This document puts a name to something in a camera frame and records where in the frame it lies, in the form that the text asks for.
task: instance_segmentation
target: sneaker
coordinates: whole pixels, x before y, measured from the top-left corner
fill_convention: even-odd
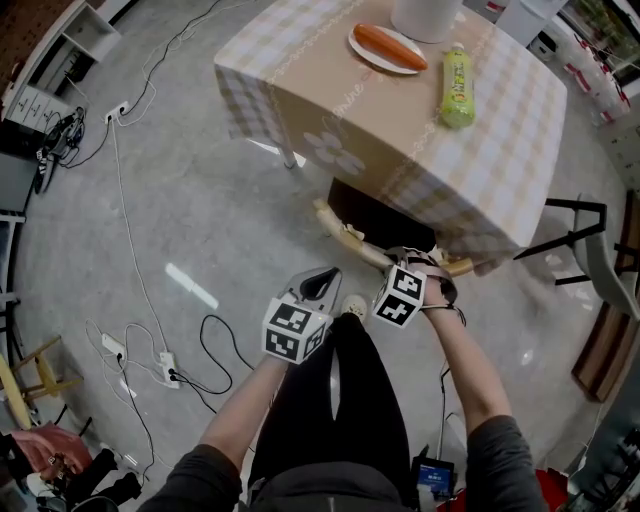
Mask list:
[[[342,301],[340,313],[352,313],[364,324],[367,319],[367,301],[361,295],[347,295]]]

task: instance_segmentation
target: table leg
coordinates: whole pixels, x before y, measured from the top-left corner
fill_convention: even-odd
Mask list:
[[[290,149],[285,148],[278,144],[278,151],[280,151],[280,156],[284,161],[284,166],[287,169],[293,169],[298,166],[298,161],[296,160],[296,155]]]

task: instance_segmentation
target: tablecloth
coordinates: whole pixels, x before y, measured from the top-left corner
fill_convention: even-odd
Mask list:
[[[270,140],[432,227],[438,244],[497,266],[527,247],[553,177],[566,88],[467,8],[429,68],[390,75],[350,48],[356,23],[393,28],[392,0],[278,0],[221,49],[215,70],[232,137]],[[476,120],[440,120],[442,61],[462,42]]]

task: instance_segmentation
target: black pants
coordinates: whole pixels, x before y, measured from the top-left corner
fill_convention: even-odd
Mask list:
[[[340,406],[331,414],[329,377],[335,349],[340,366]],[[337,318],[323,346],[292,365],[265,420],[249,485],[291,468],[350,461],[372,466],[411,496],[409,443],[387,372],[360,320]]]

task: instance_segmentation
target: gray shirt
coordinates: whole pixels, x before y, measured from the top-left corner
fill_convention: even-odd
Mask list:
[[[467,443],[467,510],[542,512],[548,507],[529,447],[515,420],[497,416]],[[237,468],[216,448],[185,455],[139,512],[231,512],[242,486]],[[407,512],[393,484],[352,462],[310,464],[285,471],[263,487],[251,512]]]

